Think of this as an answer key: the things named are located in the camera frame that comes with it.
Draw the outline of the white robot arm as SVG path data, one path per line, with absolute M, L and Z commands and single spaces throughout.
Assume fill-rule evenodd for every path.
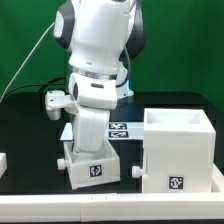
M 120 75 L 144 48 L 142 0 L 67 0 L 56 13 L 54 38 L 71 52 L 68 82 L 73 149 L 95 153 L 116 108 Z

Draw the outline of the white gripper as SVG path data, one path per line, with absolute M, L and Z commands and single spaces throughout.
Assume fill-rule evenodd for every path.
M 109 117 L 109 110 L 80 106 L 73 121 L 75 150 L 98 152 L 103 144 Z

